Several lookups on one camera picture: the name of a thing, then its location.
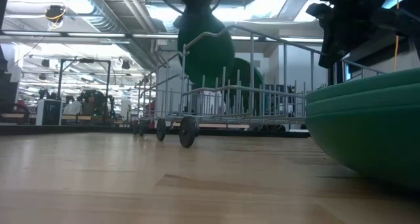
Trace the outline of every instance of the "ceiling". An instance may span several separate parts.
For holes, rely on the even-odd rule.
[[[184,8],[180,0],[169,2],[181,10]],[[220,0],[213,14],[225,25],[238,24],[266,35],[293,37],[296,41],[321,39],[323,31],[318,23],[303,15],[308,3],[308,0]],[[51,22],[45,18],[45,11],[51,5],[66,6],[62,26],[51,31],[177,33],[172,23],[178,14],[162,0],[9,0],[2,30],[47,31]],[[241,30],[232,30],[231,34],[249,35]],[[161,55],[170,55],[177,45],[176,40],[16,36],[0,36],[0,43],[19,46],[19,58],[24,56],[18,63],[24,72],[20,85],[22,98],[37,97],[41,88],[56,90],[60,59],[95,58],[112,61],[110,94],[117,100],[131,99],[133,108],[137,107],[138,98],[134,86],[147,71],[162,62]],[[276,45],[256,42],[255,51],[269,54]],[[236,52],[249,52],[250,48],[249,42],[235,42]],[[49,68],[41,65],[43,59],[50,60]],[[122,60],[129,61],[129,70],[121,68]],[[64,94],[78,94],[86,88],[104,90],[106,67],[97,63],[70,66],[63,76]],[[46,80],[39,79],[41,73],[47,76]]]

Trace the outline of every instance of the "wooden floor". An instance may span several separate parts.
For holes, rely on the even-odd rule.
[[[0,223],[420,223],[311,139],[0,137]]]

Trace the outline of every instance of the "cart wheel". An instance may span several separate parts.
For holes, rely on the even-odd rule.
[[[166,135],[166,121],[165,119],[157,120],[156,137],[159,141],[163,141]]]
[[[138,125],[138,135],[143,137],[145,131],[146,131],[146,122],[145,121],[140,121],[140,123]]]
[[[133,135],[136,135],[138,133],[138,121],[133,121]]]
[[[196,119],[186,116],[182,119],[179,127],[179,141],[184,148],[189,148],[198,136],[198,127]]]

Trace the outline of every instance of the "black wheel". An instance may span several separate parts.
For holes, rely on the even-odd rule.
[[[166,135],[166,121],[165,119],[158,119],[156,126],[156,137],[159,141],[163,141]]]
[[[145,121],[140,121],[140,123],[138,125],[138,135],[143,137],[145,131],[146,131],[146,122]]]
[[[133,130],[133,135],[138,133],[138,121],[133,121],[133,126],[131,129]]]
[[[198,126],[195,118],[186,116],[179,127],[179,141],[184,148],[189,148],[198,136]]]

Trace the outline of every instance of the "ductwork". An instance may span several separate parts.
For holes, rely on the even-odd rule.
[[[90,23],[99,32],[119,34],[129,33],[129,30],[121,23],[104,0],[83,1],[88,1],[89,4],[93,6],[93,12],[90,14],[103,16],[102,18],[85,19],[86,22]],[[122,45],[120,47],[128,51],[134,60],[137,61],[144,69],[153,70],[157,65],[157,62],[148,51],[145,51],[147,48],[143,48],[142,45],[150,48],[150,40],[130,40],[130,44]]]

